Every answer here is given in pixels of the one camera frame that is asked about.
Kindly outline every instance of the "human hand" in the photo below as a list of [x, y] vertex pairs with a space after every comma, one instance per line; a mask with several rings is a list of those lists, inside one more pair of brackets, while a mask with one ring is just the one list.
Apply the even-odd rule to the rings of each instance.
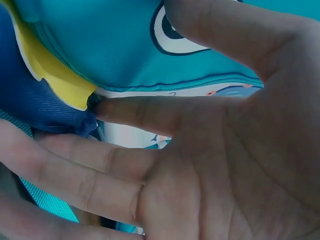
[[[100, 104], [105, 121], [171, 136], [162, 150], [74, 135], [35, 142], [2, 121], [1, 161], [73, 206], [143, 227], [151, 240], [319, 238], [319, 23], [227, 0], [165, 6], [176, 30], [252, 68], [265, 88], [246, 99]], [[30, 209], [0, 195], [0, 232], [18, 240], [143, 239]]]

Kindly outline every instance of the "cartoon eye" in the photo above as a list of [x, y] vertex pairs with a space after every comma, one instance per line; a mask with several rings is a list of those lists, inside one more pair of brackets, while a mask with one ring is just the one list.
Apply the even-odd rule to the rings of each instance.
[[212, 96], [212, 95], [215, 95], [216, 93], [217, 93], [216, 91], [210, 91], [206, 95], [207, 96]]
[[158, 7], [150, 25], [151, 36], [157, 48], [169, 55], [190, 55], [210, 50], [181, 36], [169, 23], [163, 3]]

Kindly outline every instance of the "turquoise fabric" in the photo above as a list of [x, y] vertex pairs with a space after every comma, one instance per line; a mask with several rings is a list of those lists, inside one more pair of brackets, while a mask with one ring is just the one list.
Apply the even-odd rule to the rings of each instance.
[[[178, 90], [230, 82], [231, 78], [252, 85], [260, 82], [250, 69], [216, 51], [190, 50], [192, 43], [186, 43], [165, 16], [156, 21], [161, 0], [14, 1], [51, 52], [107, 90]], [[243, 2], [320, 20], [319, 0]], [[165, 35], [169, 46], [161, 44]], [[185, 52], [169, 49], [182, 42]]]
[[[9, 116], [8, 114], [3, 112], [2, 110], [0, 110], [0, 119], [5, 119], [5, 120], [13, 123], [18, 128], [20, 128], [22, 131], [24, 131], [27, 135], [32, 137], [31, 130], [28, 125]], [[40, 208], [58, 216], [58, 217], [67, 219], [69, 221], [73, 221], [76, 223], [79, 222], [77, 217], [75, 216], [75, 214], [72, 212], [71, 208], [69, 207], [69, 205], [65, 201], [62, 201], [59, 198], [57, 198], [49, 193], [44, 192], [43, 190], [37, 188], [36, 186], [25, 181], [22, 178], [21, 178], [21, 181], [24, 184], [25, 188], [30, 193], [31, 197], [34, 199], [34, 201], [37, 203], [37, 205]]]

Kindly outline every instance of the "knuckle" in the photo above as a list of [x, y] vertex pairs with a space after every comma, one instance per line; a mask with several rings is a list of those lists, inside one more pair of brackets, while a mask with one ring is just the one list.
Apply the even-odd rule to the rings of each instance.
[[84, 180], [79, 184], [78, 193], [80, 199], [80, 208], [88, 211], [91, 208], [95, 188], [97, 184], [97, 171], [91, 171]]
[[154, 96], [144, 97], [143, 102], [141, 102], [135, 111], [135, 119], [138, 127], [143, 127], [149, 121], [149, 109], [155, 100]]
[[120, 148], [111, 147], [109, 151], [106, 152], [104, 160], [103, 160], [103, 172], [106, 174], [110, 174], [113, 169], [114, 161], [116, 156], [118, 155]]

